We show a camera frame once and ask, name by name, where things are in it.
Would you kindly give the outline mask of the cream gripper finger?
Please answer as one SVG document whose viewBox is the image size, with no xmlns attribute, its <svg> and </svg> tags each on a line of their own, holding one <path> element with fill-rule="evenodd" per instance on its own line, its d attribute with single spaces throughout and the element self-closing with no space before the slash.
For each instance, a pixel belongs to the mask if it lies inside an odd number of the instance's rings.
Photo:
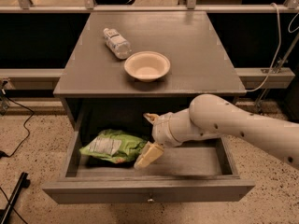
<svg viewBox="0 0 299 224">
<path fill-rule="evenodd" d="M 140 155 L 135 161 L 134 168 L 136 170 L 148 167 L 154 161 L 164 154 L 164 148 L 157 143 L 148 142 L 142 149 Z"/>
<path fill-rule="evenodd" d="M 152 113 L 144 113 L 143 117 L 151 124 L 153 124 L 159 118 L 157 114 Z"/>
</svg>

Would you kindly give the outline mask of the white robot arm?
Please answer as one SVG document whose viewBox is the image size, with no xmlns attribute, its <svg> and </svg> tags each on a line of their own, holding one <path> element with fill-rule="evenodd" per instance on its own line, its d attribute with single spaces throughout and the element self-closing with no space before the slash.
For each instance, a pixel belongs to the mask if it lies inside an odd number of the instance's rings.
<svg viewBox="0 0 299 224">
<path fill-rule="evenodd" d="M 149 166 L 170 147 L 223 134 L 245 140 L 299 169 L 299 124 L 250 113 L 214 94 L 195 97 L 188 108 L 163 115 L 146 113 L 153 140 L 142 149 L 135 168 Z"/>
</svg>

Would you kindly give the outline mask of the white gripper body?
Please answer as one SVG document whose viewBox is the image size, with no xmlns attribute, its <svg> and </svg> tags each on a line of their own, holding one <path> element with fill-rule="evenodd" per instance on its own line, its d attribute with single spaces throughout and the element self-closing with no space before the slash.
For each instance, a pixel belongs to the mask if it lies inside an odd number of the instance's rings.
<svg viewBox="0 0 299 224">
<path fill-rule="evenodd" d="M 172 113 L 166 113 L 161 116 L 155 115 L 152 123 L 152 137 L 154 141 L 164 148 L 178 147 L 181 142 L 175 139 L 170 131 L 170 118 Z"/>
</svg>

